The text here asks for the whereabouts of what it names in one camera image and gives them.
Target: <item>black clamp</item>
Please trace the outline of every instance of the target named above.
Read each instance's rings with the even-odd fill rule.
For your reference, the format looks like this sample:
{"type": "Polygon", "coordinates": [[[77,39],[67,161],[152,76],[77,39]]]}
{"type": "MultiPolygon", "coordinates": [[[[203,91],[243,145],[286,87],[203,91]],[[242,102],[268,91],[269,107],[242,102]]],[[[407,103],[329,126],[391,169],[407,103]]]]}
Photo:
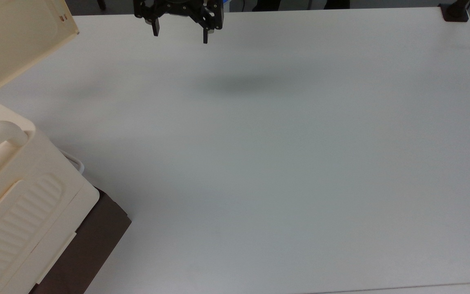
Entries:
{"type": "Polygon", "coordinates": [[[208,34],[222,29],[224,6],[222,0],[154,0],[147,7],[145,0],[134,0],[134,15],[144,18],[151,25],[153,35],[159,35],[159,17],[165,13],[189,16],[203,28],[203,42],[208,43],[208,34]]]}

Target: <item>white table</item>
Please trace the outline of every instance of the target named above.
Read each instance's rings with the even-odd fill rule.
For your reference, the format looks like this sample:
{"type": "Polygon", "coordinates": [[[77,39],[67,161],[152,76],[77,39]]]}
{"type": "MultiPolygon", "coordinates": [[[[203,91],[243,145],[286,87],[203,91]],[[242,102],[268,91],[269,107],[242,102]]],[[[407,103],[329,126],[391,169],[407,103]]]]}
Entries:
{"type": "Polygon", "coordinates": [[[470,283],[470,22],[438,8],[133,16],[0,89],[133,223],[88,294],[470,283]]]}
{"type": "Polygon", "coordinates": [[[346,292],[346,294],[470,294],[470,284],[346,292]]]}

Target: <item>ridged panel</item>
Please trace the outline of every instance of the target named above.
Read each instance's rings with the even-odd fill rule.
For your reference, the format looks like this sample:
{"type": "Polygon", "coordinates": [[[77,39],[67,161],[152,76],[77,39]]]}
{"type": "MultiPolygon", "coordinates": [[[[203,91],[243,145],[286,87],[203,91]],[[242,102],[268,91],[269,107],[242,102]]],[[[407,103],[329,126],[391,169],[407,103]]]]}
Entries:
{"type": "Polygon", "coordinates": [[[20,195],[0,219],[0,278],[49,218],[64,186],[47,174],[20,195]]]}

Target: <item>white cable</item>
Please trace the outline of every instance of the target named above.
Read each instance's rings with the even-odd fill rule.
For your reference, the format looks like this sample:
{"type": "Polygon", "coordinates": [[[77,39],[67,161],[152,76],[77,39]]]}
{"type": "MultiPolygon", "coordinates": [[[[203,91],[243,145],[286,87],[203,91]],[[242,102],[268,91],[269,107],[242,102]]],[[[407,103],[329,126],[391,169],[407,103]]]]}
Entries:
{"type": "Polygon", "coordinates": [[[63,155],[68,159],[70,160],[71,162],[77,164],[77,171],[79,171],[81,174],[82,172],[84,172],[84,164],[81,162],[81,160],[78,160],[77,158],[75,158],[74,156],[71,156],[70,154],[66,153],[65,151],[59,149],[59,151],[61,153],[63,153],[63,155]]]}

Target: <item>open lid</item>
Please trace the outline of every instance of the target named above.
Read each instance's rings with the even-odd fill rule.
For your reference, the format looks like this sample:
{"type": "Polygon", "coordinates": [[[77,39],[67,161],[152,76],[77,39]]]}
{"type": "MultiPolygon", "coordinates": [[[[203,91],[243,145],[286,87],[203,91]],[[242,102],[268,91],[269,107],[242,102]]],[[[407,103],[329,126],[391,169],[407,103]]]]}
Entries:
{"type": "Polygon", "coordinates": [[[0,87],[78,32],[63,0],[0,0],[0,87]]]}

